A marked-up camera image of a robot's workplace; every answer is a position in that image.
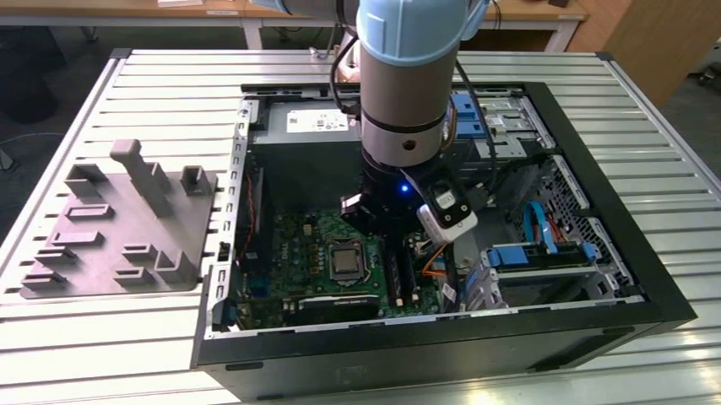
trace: open computer tower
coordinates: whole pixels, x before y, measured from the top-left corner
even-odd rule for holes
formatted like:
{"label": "open computer tower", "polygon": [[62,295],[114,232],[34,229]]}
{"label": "open computer tower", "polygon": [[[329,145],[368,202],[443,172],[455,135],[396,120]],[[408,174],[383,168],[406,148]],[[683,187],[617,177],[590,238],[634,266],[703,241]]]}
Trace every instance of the open computer tower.
{"label": "open computer tower", "polygon": [[[419,230],[392,260],[340,216],[363,159],[327,85],[243,88],[192,354],[241,400],[568,368],[695,317],[544,84],[474,86],[502,183],[450,251]],[[454,93],[443,154],[472,191],[488,134]]]}

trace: slotted aluminum surface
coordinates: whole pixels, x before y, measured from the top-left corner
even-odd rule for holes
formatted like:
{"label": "slotted aluminum surface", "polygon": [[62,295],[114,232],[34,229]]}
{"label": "slotted aluminum surface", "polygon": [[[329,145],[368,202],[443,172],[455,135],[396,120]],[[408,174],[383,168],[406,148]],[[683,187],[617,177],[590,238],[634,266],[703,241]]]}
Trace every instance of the slotted aluminum surface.
{"label": "slotted aluminum surface", "polygon": [[[544,81],[558,97],[698,319],[618,348],[576,370],[343,394],[300,402],[713,403],[721,401],[721,203],[717,180],[614,63],[592,54],[463,53],[474,81]],[[188,371],[199,288],[139,298],[25,301],[22,262],[52,229],[77,160],[114,138],[144,141],[147,161],[227,167],[240,84],[325,82],[304,51],[133,51],[110,60],[0,251],[0,403],[227,403]],[[227,178],[220,173],[219,186]],[[215,203],[219,207],[220,197]],[[216,228],[212,221],[209,229]],[[216,241],[207,236],[205,250]]]}

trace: motherboard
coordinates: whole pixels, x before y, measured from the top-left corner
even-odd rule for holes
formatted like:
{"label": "motherboard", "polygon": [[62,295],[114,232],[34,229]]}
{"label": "motherboard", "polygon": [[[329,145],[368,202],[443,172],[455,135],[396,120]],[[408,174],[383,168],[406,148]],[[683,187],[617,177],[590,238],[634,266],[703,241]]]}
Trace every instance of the motherboard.
{"label": "motherboard", "polygon": [[[275,215],[269,271],[247,274],[239,324],[265,329],[331,321],[353,321],[351,312],[333,312],[348,297],[364,319],[435,314],[434,283],[419,283],[415,300],[388,298],[384,249],[379,238],[362,236],[335,210]],[[316,307],[320,319],[303,319]],[[368,316],[367,311],[376,313]]]}

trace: green circuit board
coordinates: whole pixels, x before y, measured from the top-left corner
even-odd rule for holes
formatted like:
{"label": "green circuit board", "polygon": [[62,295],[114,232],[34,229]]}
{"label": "green circuit board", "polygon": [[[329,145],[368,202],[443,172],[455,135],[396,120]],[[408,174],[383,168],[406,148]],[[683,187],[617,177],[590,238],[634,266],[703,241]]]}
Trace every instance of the green circuit board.
{"label": "green circuit board", "polygon": [[[352,283],[339,283],[331,278],[329,251],[337,244],[357,246],[363,251],[364,274]],[[268,275],[267,295],[244,304],[245,327],[288,326],[281,312],[283,301],[320,295],[376,295],[380,298],[379,319],[438,312],[432,285],[420,288],[418,303],[400,307],[390,305],[379,239],[362,236],[335,210],[276,215]]]}

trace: robotic arm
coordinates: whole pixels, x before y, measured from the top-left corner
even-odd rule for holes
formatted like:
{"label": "robotic arm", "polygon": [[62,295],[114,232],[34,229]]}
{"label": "robotic arm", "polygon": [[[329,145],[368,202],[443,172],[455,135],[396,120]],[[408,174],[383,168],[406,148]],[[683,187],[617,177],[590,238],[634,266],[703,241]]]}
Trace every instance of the robotic arm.
{"label": "robotic arm", "polygon": [[403,208],[395,213],[398,204],[387,200],[398,198],[395,191],[406,184],[422,198],[416,215],[435,243],[452,242],[478,222],[439,149],[458,44],[478,30],[488,2],[253,0],[288,14],[356,27],[362,143],[372,185],[367,195],[341,201],[341,216],[366,234],[387,224],[386,213],[402,217]]}

